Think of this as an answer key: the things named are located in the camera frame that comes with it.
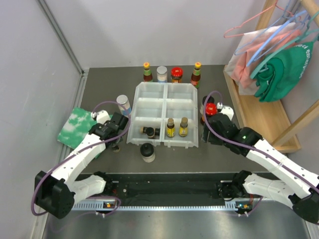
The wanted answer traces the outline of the yellow label brown bottle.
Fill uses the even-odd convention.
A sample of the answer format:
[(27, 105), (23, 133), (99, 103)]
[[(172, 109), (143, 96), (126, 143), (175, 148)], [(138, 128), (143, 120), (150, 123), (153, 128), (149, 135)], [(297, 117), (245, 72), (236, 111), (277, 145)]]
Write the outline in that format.
[(175, 135), (175, 124), (174, 124), (173, 118), (168, 118), (168, 120), (167, 120), (166, 135), (168, 137), (174, 137), (174, 135)]
[(182, 117), (179, 127), (179, 135), (181, 137), (186, 137), (188, 134), (188, 118)]

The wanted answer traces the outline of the black cap pepper bottle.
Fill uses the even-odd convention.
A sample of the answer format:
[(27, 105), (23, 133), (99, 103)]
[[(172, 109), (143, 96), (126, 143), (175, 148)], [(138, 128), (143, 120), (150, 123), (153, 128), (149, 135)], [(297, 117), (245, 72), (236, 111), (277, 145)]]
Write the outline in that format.
[(160, 136), (160, 128), (147, 127), (146, 135), (148, 138), (155, 138), (156, 136)]
[(116, 144), (116, 145), (113, 145), (113, 146), (112, 146), (112, 151), (115, 152), (115, 153), (119, 152), (119, 151), (120, 151), (120, 146), (117, 145), (117, 144)]

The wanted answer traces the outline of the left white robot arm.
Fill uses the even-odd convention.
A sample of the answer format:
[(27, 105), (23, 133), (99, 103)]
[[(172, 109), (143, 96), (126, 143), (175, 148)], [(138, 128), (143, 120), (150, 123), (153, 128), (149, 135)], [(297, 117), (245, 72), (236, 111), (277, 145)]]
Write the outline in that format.
[(40, 171), (35, 177), (31, 205), (62, 219), (73, 206), (90, 196), (109, 197), (113, 185), (97, 172), (84, 180), (77, 178), (88, 164), (107, 148), (117, 147), (128, 131), (130, 119), (120, 113), (109, 116), (106, 111), (95, 115), (96, 123), (67, 158), (48, 172)]

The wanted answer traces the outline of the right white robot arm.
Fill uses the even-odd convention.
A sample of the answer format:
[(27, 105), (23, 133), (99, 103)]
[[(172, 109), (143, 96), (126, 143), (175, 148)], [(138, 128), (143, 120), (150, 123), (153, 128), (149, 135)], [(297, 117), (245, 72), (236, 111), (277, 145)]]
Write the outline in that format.
[(319, 176), (294, 163), (249, 127), (238, 128), (229, 117), (217, 113), (204, 123), (204, 142), (223, 145), (261, 165), (276, 176), (270, 180), (242, 170), (231, 182), (231, 196), (247, 194), (272, 199), (292, 209), (307, 222), (319, 223)]

